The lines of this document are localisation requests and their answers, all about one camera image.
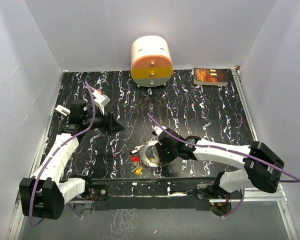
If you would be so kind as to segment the yellow key tag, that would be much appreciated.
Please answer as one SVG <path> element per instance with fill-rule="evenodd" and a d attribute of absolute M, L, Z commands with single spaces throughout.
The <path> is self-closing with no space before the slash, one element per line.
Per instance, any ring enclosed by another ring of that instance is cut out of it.
<path fill-rule="evenodd" d="M 160 163 L 160 159 L 159 159 L 159 158 L 150 158 L 150 159 L 148 160 L 148 165 L 149 165 L 150 167 L 156 167 L 156 166 L 159 165 L 159 163 Z"/>
<path fill-rule="evenodd" d="M 142 166 L 136 166 L 131 172 L 135 175 L 139 176 L 143 170 Z"/>

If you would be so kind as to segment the black key tag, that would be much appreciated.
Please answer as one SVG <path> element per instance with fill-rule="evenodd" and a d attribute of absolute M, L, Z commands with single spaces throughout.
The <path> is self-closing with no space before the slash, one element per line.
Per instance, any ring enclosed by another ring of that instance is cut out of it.
<path fill-rule="evenodd" d="M 142 147 L 143 147 L 143 144 L 135 146 L 134 149 L 129 152 L 129 154 L 134 155 L 134 154 L 138 153 Z"/>

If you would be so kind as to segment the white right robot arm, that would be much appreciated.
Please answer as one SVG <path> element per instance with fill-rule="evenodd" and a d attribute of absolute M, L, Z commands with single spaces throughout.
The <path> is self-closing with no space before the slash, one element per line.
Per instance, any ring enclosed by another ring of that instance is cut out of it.
<path fill-rule="evenodd" d="M 270 194 L 277 191 L 284 162 L 262 142 L 227 145 L 198 136 L 183 138 L 165 127 L 153 127 L 152 133 L 157 136 L 155 148 L 160 161 L 165 165 L 181 158 L 211 161 L 237 168 L 231 172 L 219 172 L 213 184 L 200 191 L 205 197 L 223 199 L 235 191 L 253 187 Z"/>

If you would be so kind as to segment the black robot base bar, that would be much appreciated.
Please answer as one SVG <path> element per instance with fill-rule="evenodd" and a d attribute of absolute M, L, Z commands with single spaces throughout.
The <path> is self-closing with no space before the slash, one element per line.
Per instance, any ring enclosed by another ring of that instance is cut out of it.
<path fill-rule="evenodd" d="M 209 193 L 212 177 L 164 178 L 95 178 L 91 187 L 96 211 L 138 209 L 195 209 L 210 211 L 221 207 L 231 210 L 231 201 L 242 197 L 240 192 Z"/>

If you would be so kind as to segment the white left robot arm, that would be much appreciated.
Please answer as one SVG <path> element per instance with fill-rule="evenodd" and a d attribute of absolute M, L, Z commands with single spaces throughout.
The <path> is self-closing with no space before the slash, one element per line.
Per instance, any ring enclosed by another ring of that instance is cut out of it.
<path fill-rule="evenodd" d="M 125 128 L 111 112 L 103 114 L 85 100 L 73 100 L 67 122 L 60 126 L 45 160 L 31 177 L 24 177 L 19 184 L 24 216 L 57 220 L 72 199 L 92 197 L 94 188 L 88 177 L 76 175 L 65 182 L 60 179 L 85 134 L 95 129 L 110 136 Z"/>

